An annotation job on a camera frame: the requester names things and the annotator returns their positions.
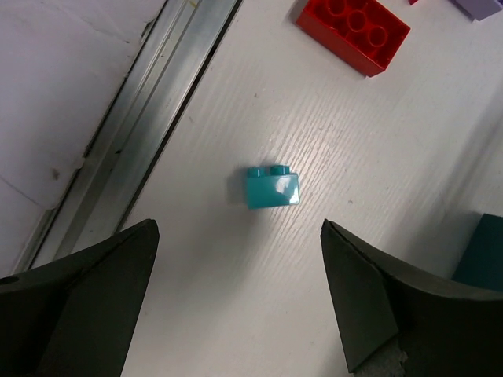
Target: white table surface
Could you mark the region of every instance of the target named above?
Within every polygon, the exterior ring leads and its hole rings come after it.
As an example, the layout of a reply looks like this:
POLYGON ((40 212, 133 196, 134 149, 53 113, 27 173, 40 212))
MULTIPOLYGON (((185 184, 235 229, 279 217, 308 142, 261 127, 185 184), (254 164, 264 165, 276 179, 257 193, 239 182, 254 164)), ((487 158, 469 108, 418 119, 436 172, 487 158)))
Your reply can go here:
POLYGON ((161 238, 123 376, 345 376, 323 219, 449 276, 477 213, 503 214, 503 14, 382 3, 412 31, 364 79, 292 0, 244 1, 128 219, 161 238), (240 204, 242 168, 269 163, 299 206, 240 204))

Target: lego brick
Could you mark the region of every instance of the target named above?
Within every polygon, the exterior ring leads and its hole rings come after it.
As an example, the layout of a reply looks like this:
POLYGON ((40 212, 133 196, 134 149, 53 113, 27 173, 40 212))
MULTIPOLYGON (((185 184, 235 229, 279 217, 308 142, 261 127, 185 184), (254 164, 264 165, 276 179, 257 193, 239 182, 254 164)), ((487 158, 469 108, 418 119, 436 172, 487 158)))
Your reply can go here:
POLYGON ((310 0, 296 23, 367 76, 386 70, 410 31, 376 0, 310 0))
POLYGON ((246 192, 251 210, 299 204, 299 176, 285 165, 250 167, 246 192))
POLYGON ((476 20, 483 20, 503 9, 498 0, 455 0, 455 2, 476 20))
POLYGON ((473 287, 503 292, 503 218, 484 214, 453 280, 473 287))

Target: metal channel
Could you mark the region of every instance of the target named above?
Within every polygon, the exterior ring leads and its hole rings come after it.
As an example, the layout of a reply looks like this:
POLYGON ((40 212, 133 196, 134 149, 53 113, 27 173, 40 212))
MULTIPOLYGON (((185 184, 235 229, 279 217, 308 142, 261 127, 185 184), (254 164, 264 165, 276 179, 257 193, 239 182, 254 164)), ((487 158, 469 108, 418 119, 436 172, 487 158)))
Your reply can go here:
POLYGON ((240 0, 168 0, 31 267, 110 237, 240 0))

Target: teal lego brick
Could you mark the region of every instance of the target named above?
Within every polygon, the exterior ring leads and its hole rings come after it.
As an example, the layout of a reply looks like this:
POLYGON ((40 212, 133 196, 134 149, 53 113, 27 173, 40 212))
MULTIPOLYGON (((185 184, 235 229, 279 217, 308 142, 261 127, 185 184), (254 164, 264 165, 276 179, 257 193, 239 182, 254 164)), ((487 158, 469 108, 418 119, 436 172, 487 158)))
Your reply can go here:
POLYGON ((453 280, 503 292, 503 218, 482 216, 453 280))
POLYGON ((283 207, 299 204, 299 176, 286 165, 250 167, 246 177, 248 208, 283 207))

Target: purple lego brick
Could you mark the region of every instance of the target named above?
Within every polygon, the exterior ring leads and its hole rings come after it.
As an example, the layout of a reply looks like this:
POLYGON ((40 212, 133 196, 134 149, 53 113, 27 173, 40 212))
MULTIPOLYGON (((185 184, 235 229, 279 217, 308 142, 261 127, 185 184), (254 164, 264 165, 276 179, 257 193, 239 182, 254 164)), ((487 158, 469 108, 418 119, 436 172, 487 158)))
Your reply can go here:
POLYGON ((503 9, 503 0, 456 0, 476 20, 483 20, 503 9))

